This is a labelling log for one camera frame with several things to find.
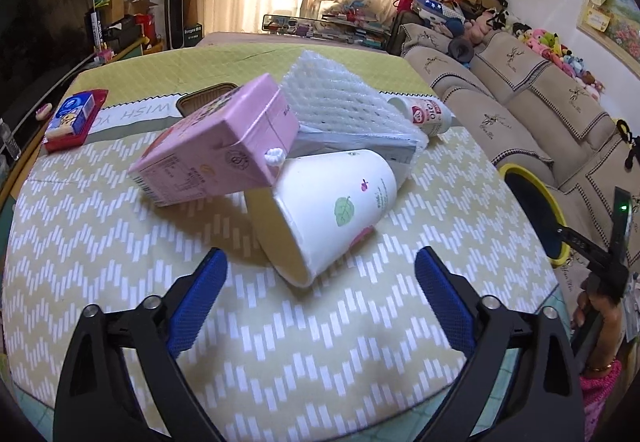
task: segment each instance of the green leaf print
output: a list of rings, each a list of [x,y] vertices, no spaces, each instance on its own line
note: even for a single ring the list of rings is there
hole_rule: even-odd
[[[338,227],[349,223],[355,212],[356,208],[349,201],[349,197],[342,197],[335,200],[334,215]]]

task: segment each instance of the screw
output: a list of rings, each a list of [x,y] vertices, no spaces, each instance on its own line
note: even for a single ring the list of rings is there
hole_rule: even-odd
[[[489,310],[500,308],[500,300],[494,296],[484,296],[482,298],[482,304],[489,308]]]
[[[556,319],[556,317],[558,317],[558,311],[553,307],[544,307],[542,313],[549,319]]]
[[[160,303],[162,303],[162,300],[159,296],[147,296],[145,297],[145,300],[142,301],[142,306],[147,310],[153,310],[155,308],[158,308],[160,306]]]
[[[94,317],[100,311],[100,307],[98,305],[87,305],[84,307],[82,311],[82,315],[84,317]]]

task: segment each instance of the picture frame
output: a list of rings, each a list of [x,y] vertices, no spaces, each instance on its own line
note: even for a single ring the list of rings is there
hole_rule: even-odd
[[[594,8],[610,17],[604,32],[586,23],[588,11]],[[640,9],[634,0],[605,0],[599,7],[591,0],[584,0],[577,28],[604,46],[640,78]]]

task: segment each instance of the person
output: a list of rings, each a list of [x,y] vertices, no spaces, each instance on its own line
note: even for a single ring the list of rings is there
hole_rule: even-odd
[[[606,295],[587,290],[578,295],[578,308],[574,313],[574,326],[582,326],[585,308],[591,305],[603,318],[602,330],[593,351],[589,355],[584,371],[580,375],[580,388],[584,404],[584,439],[589,441],[598,424],[605,401],[612,392],[622,370],[616,358],[622,341],[622,305],[616,305]]]

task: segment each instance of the yellow patterned tablecloth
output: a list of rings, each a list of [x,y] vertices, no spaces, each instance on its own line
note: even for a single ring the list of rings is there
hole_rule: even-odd
[[[556,280],[532,227],[462,128],[431,141],[375,234],[307,291],[271,268],[242,194],[162,209],[142,197],[126,170],[170,125],[154,112],[176,97],[157,96],[242,84],[264,72],[281,78],[302,48],[180,50],[78,78],[70,93],[108,88],[111,107],[83,147],[39,158],[18,198],[2,300],[20,387],[53,406],[82,308],[95,302],[106,311],[128,309],[145,295],[162,295],[211,246],[227,253],[228,279],[178,364],[230,441],[333,438],[452,382],[463,356],[449,347],[414,281],[414,256],[424,245],[478,293],[511,308],[534,311],[550,294]],[[397,57],[313,48],[381,91],[429,92]],[[161,430],[131,351],[127,364],[149,424]]]

